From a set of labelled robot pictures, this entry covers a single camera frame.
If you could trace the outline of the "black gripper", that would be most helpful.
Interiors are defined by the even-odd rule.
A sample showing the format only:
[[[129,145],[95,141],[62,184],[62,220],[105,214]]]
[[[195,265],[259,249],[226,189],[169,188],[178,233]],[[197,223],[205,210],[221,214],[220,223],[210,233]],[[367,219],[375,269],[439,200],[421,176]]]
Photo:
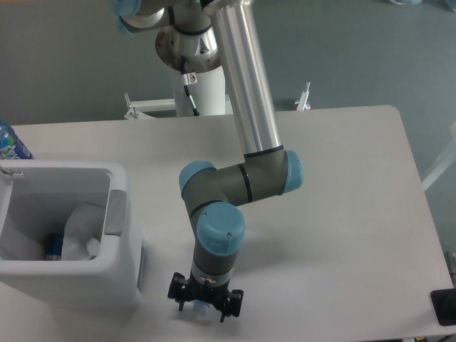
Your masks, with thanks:
[[[244,291],[241,289],[228,290],[229,281],[223,285],[213,286],[202,284],[193,274],[187,280],[184,275],[175,272],[172,276],[167,297],[178,303],[178,311],[182,312],[186,302],[203,301],[213,305],[220,312],[219,322],[226,317],[239,317]]]

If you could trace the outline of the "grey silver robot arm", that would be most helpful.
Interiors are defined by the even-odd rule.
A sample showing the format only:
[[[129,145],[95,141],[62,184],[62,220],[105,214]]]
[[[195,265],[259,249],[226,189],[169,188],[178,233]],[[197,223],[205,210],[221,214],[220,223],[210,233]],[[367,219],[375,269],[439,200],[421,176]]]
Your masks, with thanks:
[[[112,1],[118,29],[127,35],[158,30],[155,48],[182,79],[222,70],[227,82],[244,161],[217,168],[186,165],[179,176],[195,237],[189,276],[172,276],[168,297],[180,306],[200,301],[222,318],[240,314],[244,293],[230,289],[244,242],[239,207],[297,190],[304,181],[299,156],[285,150],[276,121],[251,1]]]

